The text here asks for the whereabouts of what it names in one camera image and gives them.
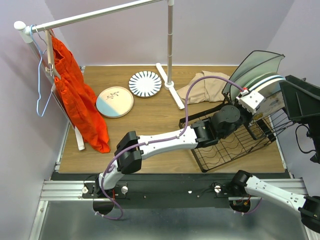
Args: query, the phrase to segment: clothing rack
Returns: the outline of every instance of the clothing rack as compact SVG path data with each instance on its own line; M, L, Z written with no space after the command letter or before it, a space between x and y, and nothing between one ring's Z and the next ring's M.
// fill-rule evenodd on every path
M39 52L37 50L37 47L34 43L34 41L31 38L31 33L38 33L38 32L42 32L42 31L47 31L47 34L53 34L53 32L51 31L51 29L54 28L59 28L59 27L63 27L69 24L73 24L73 23L77 23L77 22L81 22L84 20L88 20L88 19L92 19L92 18L96 18L96 17L100 17L100 16L104 16L107 14L112 14L112 13L116 13L122 10L126 10L126 9L131 9L131 8L135 8L135 7L139 7L139 6L143 6L143 5L147 5L147 4L152 4L152 3L156 3L156 2L160 2L163 0L137 0L137 1L133 1L130 3L125 3L125 4L121 4L118 6L113 6L113 7L108 7L108 8L104 8L101 10L96 10L96 11L92 11L92 12L88 12L88 13L84 13L84 14L80 14L80 15L76 15L76 16L71 16L71 17L67 17L67 18L63 18L60 20L55 20L55 21L51 21L51 22L47 22L47 23L43 23L43 24L39 24L37 26L27 26L24 22L22 21L16 21L14 23L14 28L16 30L19 31L22 39L24 40L25 43L27 43L30 48L32 49L32 51L34 52L34 54L38 57L38 59L41 59L41 56L39 55ZM175 85L174 82L172 81L172 43L173 43L173 7L174 7L174 0L167 0L167 5L168 5L168 33L167 33L167 74L164 71L162 65L160 63L156 64L156 67L164 81L164 88L169 90L173 99L175 100L177 106L179 109L184 109L185 106L183 104L183 102L181 101L179 95L177 94L176 90L175 90ZM55 77L60 78L59 74L57 73L57 71L55 71L54 68L54 61L52 62L52 55L50 54L52 51L52 44L51 47L47 49L48 51L48 62L46 61L42 61L41 63L41 68L45 73L49 73L50 74L46 74L46 77L48 78L48 80L50 81L50 83L52 84L52 95L55 99L55 101L57 102L57 104L59 105L60 109L62 110L62 112L64 113L64 115L67 117L67 119L69 120L69 122L71 123L66 110L64 108L63 102L60 99L59 95L56 94L55 91L55 84L54 84L54 79ZM75 129L75 134L76 134L76 139L77 139L77 143L78 143L78 149L79 150L83 150L84 147L84 143L83 143L83 138L80 134L80 132L77 130L77 128L75 126L73 126L73 128Z

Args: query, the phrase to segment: beige cloth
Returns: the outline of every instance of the beige cloth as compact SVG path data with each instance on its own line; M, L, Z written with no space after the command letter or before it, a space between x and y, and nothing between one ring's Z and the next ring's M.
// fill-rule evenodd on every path
M179 97L186 101L186 94L190 85L197 79L204 76L219 76L229 79L229 76L221 72L202 71L197 73L187 86L176 91ZM219 102L224 100L222 90L226 85L225 81L216 78L204 79L193 86L188 97L188 104L197 104L201 102Z

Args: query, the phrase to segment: cloth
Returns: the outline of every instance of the cloth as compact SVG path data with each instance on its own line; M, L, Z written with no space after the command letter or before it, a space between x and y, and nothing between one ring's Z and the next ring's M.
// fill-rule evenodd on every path
M54 83L66 113L78 128L85 142L101 153L109 153L107 125L95 107L97 97L84 83L81 70L66 46L52 36L54 64L61 79Z
M185 102L186 94L190 85L201 77L205 76L219 76L229 79L229 76L221 72L202 71L197 73L195 77L189 82L187 86L177 90L179 97ZM198 104L201 102L220 102L224 100L222 90L226 85L225 81L215 78L208 78L199 81L193 86L188 97L188 104Z

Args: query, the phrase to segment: metal rack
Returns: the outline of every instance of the metal rack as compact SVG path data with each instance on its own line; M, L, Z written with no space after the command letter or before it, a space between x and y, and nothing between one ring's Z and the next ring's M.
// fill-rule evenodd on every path
M227 102L225 100L212 109L188 116L189 124L212 116ZM182 129L185 123L185 118L180 119L179 127ZM270 145L279 134L293 124L288 120L285 111L281 109L258 121L252 121L247 126L241 126L216 145L192 149L191 152L201 171L205 173Z

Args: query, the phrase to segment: floor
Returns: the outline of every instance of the floor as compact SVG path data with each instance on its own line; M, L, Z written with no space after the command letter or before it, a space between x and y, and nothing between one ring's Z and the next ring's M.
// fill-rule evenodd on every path
M231 75L234 66L174 66L172 79L176 89L187 85L196 73L204 71L221 72ZM103 90L121 86L128 89L130 77L140 71L158 73L155 66L87 66L84 81L90 85L96 95ZM189 115L211 109L219 103L202 102L188 107ZM105 118L110 136L110 153L99 153L86 143L86 149L78 151L74 130L70 128L67 135L59 173L99 173L103 172L114 156L116 145L130 131L137 135L156 135L179 129L179 119L185 116L179 110L169 91L161 88L160 92L150 98L134 97L132 110L120 118ZM281 156L276 142L233 162L210 171L216 173L235 173L245 170L252 173L284 172ZM190 150L178 150L155 155L143 161L139 173L200 173L200 168Z

